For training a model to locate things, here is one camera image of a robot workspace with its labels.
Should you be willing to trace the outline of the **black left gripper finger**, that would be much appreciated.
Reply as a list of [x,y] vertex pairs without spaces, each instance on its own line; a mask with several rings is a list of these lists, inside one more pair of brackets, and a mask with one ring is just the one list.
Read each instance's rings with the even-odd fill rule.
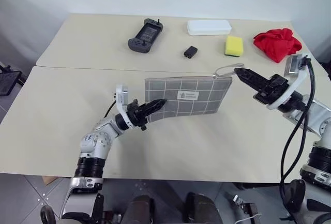
[[159,110],[165,105],[166,101],[166,99],[155,99],[147,103],[145,107],[147,110]]
[[147,110],[146,107],[145,107],[145,116],[150,116],[151,114],[159,111],[159,110]]

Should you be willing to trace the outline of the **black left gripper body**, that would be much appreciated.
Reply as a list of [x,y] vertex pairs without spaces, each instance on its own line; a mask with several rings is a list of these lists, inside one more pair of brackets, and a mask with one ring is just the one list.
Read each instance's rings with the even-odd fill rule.
[[134,127],[139,127],[142,131],[147,129],[148,107],[146,104],[139,105],[137,99],[134,99],[127,106],[127,116]]

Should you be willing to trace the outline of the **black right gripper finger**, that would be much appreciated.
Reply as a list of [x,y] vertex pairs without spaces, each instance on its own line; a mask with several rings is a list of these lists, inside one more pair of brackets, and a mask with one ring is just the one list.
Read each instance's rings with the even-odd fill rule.
[[266,79],[263,77],[240,77],[239,79],[257,92],[263,92],[266,87]]
[[269,84],[268,79],[251,69],[234,68],[234,72],[243,83],[250,87],[266,87]]

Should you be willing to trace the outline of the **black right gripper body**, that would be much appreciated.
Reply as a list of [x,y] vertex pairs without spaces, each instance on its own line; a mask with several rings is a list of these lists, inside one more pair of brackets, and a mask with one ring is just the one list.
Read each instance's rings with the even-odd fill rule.
[[289,87],[288,80],[278,74],[273,75],[254,98],[262,104],[274,103]]

